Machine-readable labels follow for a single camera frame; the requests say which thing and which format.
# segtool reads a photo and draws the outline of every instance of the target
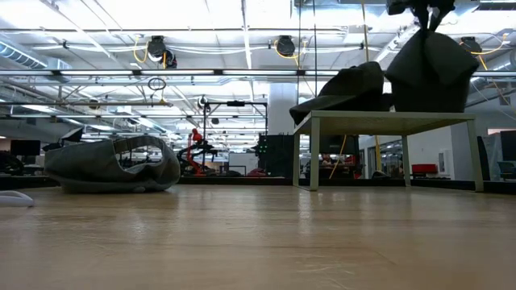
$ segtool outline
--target wooden table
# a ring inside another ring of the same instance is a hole
[[[310,135],[310,190],[319,187],[319,141],[321,135],[395,135],[402,137],[403,168],[406,186],[410,186],[410,163],[407,136],[466,122],[468,124],[475,190],[484,191],[481,160],[476,140],[475,115],[459,113],[411,112],[310,112],[294,129],[293,185],[299,186],[300,135]]]

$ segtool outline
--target red machine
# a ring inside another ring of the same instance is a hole
[[[194,161],[194,158],[190,151],[191,146],[192,146],[192,140],[195,141],[196,143],[202,142],[202,135],[200,135],[199,132],[197,131],[197,129],[195,129],[195,128],[192,129],[192,134],[188,135],[188,151],[186,152],[186,159],[188,160],[190,165],[192,165],[192,167],[195,168],[195,172],[196,172],[195,175],[202,176],[202,170],[200,169],[197,162]]]
[[[199,143],[202,141],[202,135],[199,134],[199,132],[197,131],[197,129],[193,128],[192,129],[192,140]]]

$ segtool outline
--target white column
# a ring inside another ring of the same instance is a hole
[[[268,94],[268,134],[291,135],[293,119],[289,110],[298,103],[296,84],[271,84]]]

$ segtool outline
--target white object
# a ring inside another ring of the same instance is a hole
[[[0,192],[0,206],[34,206],[34,200],[26,194],[13,190]]]

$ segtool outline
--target ceiling beam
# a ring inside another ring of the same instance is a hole
[[[89,36],[87,32],[85,32],[84,30],[82,30],[82,28],[80,28],[72,19],[68,18],[68,16],[66,16],[65,14],[63,14],[63,12],[59,11],[59,7],[57,7],[57,5],[55,3],[50,3],[48,2],[47,0],[40,0],[46,7],[48,7],[50,10],[54,11],[56,14],[60,15],[61,17],[63,17],[64,19],[66,19],[70,24],[72,24],[72,26],[75,28],[75,31],[82,34],[84,37],[86,37],[88,39],[88,41],[90,41],[92,43],[92,45],[94,45],[96,48],[102,50],[102,52],[104,52],[104,54],[107,55],[107,57],[109,57],[110,59],[112,59],[115,63],[117,63],[118,65],[120,65],[122,68],[125,68],[126,66],[123,65],[122,63],[120,63],[117,59],[116,59],[116,56],[112,55],[110,52],[108,52],[101,44],[99,44],[97,42],[97,40],[93,39],[93,37]]]

